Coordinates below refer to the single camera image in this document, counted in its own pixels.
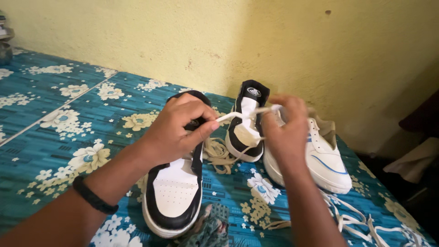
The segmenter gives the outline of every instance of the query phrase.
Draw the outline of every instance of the blue floral bedsheet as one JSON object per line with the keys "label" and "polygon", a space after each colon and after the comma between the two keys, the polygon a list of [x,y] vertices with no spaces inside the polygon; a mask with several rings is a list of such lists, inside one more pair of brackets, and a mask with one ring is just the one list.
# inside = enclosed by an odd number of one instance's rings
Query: blue floral bedsheet
{"label": "blue floral bedsheet", "polygon": [[[98,169],[135,142],[168,97],[190,90],[31,51],[16,49],[14,53],[14,62],[0,67],[0,234],[65,192],[78,174]],[[231,98],[205,95],[218,114],[228,113],[234,104]],[[223,124],[212,137],[224,138],[227,127]],[[422,246],[437,246],[339,137],[337,142],[353,180],[351,191],[337,197],[364,215],[370,214],[374,226],[411,229]],[[261,197],[253,189],[255,182],[273,185],[273,189]],[[143,219],[143,185],[143,179],[139,180],[122,198],[119,211],[108,216],[91,246],[169,243],[153,234]],[[231,175],[218,174],[205,162],[202,186],[203,202],[219,202],[230,209],[230,246],[291,245],[290,228],[265,229],[271,222],[290,220],[290,216],[285,190],[268,178],[262,161],[236,163]],[[358,218],[350,209],[333,203],[341,214]],[[366,226],[351,227],[368,234]],[[342,233],[350,246],[375,246],[374,241]],[[415,241],[404,232],[378,233],[389,246]]]}

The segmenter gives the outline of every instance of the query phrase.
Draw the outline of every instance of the shoelace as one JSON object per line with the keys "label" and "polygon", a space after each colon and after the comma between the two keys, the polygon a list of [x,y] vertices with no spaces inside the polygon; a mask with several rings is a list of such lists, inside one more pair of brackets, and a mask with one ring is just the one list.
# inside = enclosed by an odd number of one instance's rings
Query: shoelace
{"label": "shoelace", "polygon": [[[420,243],[418,241],[418,238],[416,237],[416,234],[408,229],[404,229],[401,227],[394,227],[394,228],[384,228],[382,226],[373,226],[373,222],[374,220],[372,219],[371,215],[369,215],[369,218],[366,220],[366,217],[360,212],[358,211],[356,208],[354,208],[353,206],[351,206],[350,204],[340,200],[339,198],[333,196],[333,195],[329,195],[326,194],[325,192],[323,192],[322,190],[320,190],[320,193],[322,194],[322,197],[324,199],[324,201],[326,202],[326,204],[328,204],[328,206],[333,206],[334,207],[334,212],[335,212],[335,219],[338,222],[338,230],[339,232],[342,232],[343,229],[347,230],[348,232],[355,234],[359,237],[361,237],[362,239],[366,240],[367,242],[372,243],[372,239],[375,240],[375,242],[377,243],[378,247],[390,247],[383,238],[381,238],[378,233],[377,230],[381,230],[381,231],[386,231],[386,232],[406,232],[408,234],[410,234],[410,236],[414,239],[414,243],[412,242],[408,242],[404,245],[404,247],[422,247],[422,243]],[[356,212],[358,215],[360,215],[361,217],[361,221],[355,219],[352,216],[349,215],[345,215],[342,214],[340,215],[340,213],[338,212],[337,207],[332,203],[331,199],[343,204],[344,206],[346,206],[348,209]],[[347,225],[350,224],[356,224],[356,225],[365,225],[369,228],[369,234],[366,236],[365,234],[363,234],[360,231],[357,231]],[[291,226],[291,221],[277,221],[277,222],[272,222],[271,224],[267,225],[266,227],[263,227],[263,229],[281,229],[281,228],[285,228],[285,227],[289,227]]]}
{"label": "shoelace", "polygon": [[[227,120],[232,117],[239,117],[241,119],[248,119],[255,117],[256,114],[267,112],[267,111],[277,111],[281,105],[272,105],[270,107],[259,107],[256,108],[252,113],[246,115],[238,112],[231,112],[229,114],[226,114],[220,118],[218,118],[216,121],[221,122],[224,120]],[[260,142],[264,140],[265,138],[259,138],[257,142]],[[231,169],[233,164],[235,164],[236,161],[238,161],[241,156],[247,152],[249,149],[257,147],[257,145],[251,145],[244,149],[242,152],[239,153],[238,157],[234,157],[230,152],[227,150],[226,142],[221,138],[208,138],[204,142],[204,153],[203,153],[203,159],[206,159],[208,161],[211,161],[211,165],[215,168],[216,172],[219,174],[231,174]],[[224,169],[219,169],[216,166],[224,166]]]}

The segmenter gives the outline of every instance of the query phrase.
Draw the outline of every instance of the black wristband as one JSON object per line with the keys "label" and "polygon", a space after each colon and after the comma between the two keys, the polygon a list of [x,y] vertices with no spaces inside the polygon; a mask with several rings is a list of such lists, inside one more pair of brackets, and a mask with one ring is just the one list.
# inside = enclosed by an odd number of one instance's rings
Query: black wristband
{"label": "black wristband", "polygon": [[86,200],[93,208],[104,214],[114,214],[119,209],[119,205],[110,206],[91,191],[83,182],[84,178],[78,176],[73,180],[73,188]]}

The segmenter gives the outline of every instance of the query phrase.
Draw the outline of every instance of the white sneaker with blue stripe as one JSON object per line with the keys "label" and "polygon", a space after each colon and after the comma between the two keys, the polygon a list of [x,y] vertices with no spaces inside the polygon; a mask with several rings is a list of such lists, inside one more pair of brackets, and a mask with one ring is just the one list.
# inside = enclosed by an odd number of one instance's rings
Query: white sneaker with blue stripe
{"label": "white sneaker with blue stripe", "polygon": [[[280,112],[277,115],[278,122],[283,125]],[[325,129],[319,131],[316,119],[308,118],[309,134],[305,157],[309,172],[319,187],[334,193],[346,194],[352,188],[352,181],[337,148],[335,124],[332,121],[322,121],[317,115],[315,117]],[[279,185],[285,186],[276,160],[267,147],[263,161],[270,178]]]}

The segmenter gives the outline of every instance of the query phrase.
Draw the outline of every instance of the wall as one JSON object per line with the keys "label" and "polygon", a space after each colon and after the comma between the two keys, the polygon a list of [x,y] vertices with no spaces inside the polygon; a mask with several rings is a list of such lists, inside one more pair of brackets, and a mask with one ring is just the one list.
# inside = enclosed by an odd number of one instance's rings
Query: wall
{"label": "wall", "polygon": [[0,0],[12,43],[236,97],[303,97],[354,149],[398,157],[398,121],[439,88],[439,2]]}

